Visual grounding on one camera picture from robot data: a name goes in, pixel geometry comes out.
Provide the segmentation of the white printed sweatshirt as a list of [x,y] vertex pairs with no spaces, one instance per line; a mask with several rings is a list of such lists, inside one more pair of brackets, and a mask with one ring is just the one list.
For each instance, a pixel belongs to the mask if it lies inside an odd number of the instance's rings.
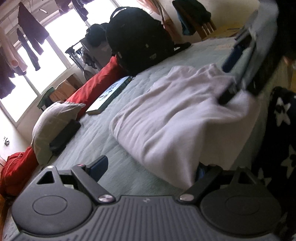
[[175,66],[120,110],[109,129],[144,168],[187,189],[200,164],[229,170],[258,119],[261,103],[248,93],[218,103],[230,81],[215,64]]

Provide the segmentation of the dark clothes on chair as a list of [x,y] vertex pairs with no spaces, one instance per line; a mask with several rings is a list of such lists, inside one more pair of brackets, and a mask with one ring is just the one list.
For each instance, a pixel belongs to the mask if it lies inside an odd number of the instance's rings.
[[196,32],[201,39],[206,37],[202,29],[204,25],[210,23],[211,13],[198,1],[172,1],[182,26],[182,34],[192,36]]

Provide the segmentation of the wooden chair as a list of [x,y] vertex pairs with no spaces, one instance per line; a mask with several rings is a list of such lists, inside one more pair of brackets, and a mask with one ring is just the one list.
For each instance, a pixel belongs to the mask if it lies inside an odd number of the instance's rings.
[[202,26],[196,25],[196,32],[199,34],[201,40],[204,40],[206,37],[208,37],[215,30],[217,30],[217,28],[214,25],[212,20],[203,24]]

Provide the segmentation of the green checked bed sheet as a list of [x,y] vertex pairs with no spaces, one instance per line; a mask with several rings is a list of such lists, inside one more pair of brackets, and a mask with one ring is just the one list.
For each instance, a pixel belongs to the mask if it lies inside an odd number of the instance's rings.
[[220,65],[231,38],[199,42],[137,75],[99,115],[82,118],[82,128],[44,173],[90,163],[106,155],[109,168],[95,187],[119,197],[115,204],[89,208],[75,194],[71,217],[85,216],[67,233],[33,235],[22,230],[15,240],[234,240],[215,229],[192,205],[169,192],[193,185],[199,164],[225,170],[250,164],[263,137],[267,101],[285,83],[278,65],[258,98],[241,91],[225,106],[217,96],[232,75]]

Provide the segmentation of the black folded cloth pouch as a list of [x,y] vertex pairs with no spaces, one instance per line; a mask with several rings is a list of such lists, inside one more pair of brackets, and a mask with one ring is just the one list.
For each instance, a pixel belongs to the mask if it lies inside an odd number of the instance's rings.
[[67,126],[65,126],[49,144],[49,148],[53,156],[58,156],[59,154],[61,154],[70,140],[78,132],[80,127],[81,124],[79,123],[79,121],[70,120]]

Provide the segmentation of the black star patterned trousers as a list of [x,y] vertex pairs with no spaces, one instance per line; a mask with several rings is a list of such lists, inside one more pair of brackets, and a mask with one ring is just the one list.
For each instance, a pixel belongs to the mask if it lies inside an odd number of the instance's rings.
[[295,240],[295,92],[272,90],[258,161],[259,174],[280,206],[274,233]]

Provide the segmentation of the grey beige pillow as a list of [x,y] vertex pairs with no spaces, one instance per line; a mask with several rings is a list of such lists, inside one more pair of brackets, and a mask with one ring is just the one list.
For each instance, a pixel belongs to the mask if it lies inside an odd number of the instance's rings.
[[40,165],[47,164],[51,159],[50,142],[70,120],[77,118],[79,111],[84,107],[83,103],[57,101],[42,112],[33,128],[31,143]]

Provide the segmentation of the light blue book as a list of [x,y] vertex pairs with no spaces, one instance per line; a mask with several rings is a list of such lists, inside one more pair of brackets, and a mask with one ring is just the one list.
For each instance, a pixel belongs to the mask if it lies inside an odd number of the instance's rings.
[[126,86],[133,80],[133,77],[126,76],[112,84],[105,92],[103,92],[98,99],[86,110],[88,115],[96,115],[102,113],[109,104],[126,88]]

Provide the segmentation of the red duvet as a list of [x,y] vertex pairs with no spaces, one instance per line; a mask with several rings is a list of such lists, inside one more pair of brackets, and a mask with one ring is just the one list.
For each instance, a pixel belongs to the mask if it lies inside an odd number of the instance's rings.
[[54,102],[40,115],[32,131],[32,143],[24,152],[8,156],[1,171],[1,196],[16,197],[38,166],[53,156],[50,142],[71,122],[79,120],[96,99],[120,78],[125,70],[115,56],[65,102]]

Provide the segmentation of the green stool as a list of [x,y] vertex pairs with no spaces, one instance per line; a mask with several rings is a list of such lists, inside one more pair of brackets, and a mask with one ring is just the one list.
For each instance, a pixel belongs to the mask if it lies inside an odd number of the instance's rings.
[[54,102],[50,99],[50,95],[55,91],[54,87],[50,87],[42,96],[37,108],[44,111],[46,108],[51,106]]

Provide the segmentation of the brown cardboard box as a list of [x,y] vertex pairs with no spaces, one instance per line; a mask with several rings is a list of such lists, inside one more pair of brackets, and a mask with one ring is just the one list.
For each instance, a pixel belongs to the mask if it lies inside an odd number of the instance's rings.
[[81,86],[82,83],[78,79],[78,76],[76,74],[72,74],[55,88],[55,90],[50,94],[49,98],[53,102],[65,102]]

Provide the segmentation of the black backpack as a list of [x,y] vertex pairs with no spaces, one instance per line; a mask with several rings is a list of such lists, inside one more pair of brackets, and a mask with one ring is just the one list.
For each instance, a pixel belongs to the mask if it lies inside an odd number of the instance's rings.
[[189,42],[174,43],[160,21],[129,6],[115,9],[105,32],[112,54],[131,76],[191,46]]

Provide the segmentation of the hanging dark laundry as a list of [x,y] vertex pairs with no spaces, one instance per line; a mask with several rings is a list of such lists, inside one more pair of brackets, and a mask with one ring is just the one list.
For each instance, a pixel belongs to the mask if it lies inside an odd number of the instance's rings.
[[[38,71],[40,69],[39,59],[28,46],[28,42],[41,55],[43,53],[41,45],[44,44],[44,41],[50,35],[22,2],[18,4],[18,25],[23,29],[22,31],[19,29],[16,30],[19,41],[26,49],[35,70]],[[1,30],[1,99],[11,94],[16,87],[10,79],[14,78],[15,74],[20,76],[25,75],[26,70],[27,65],[9,41],[4,31]]]

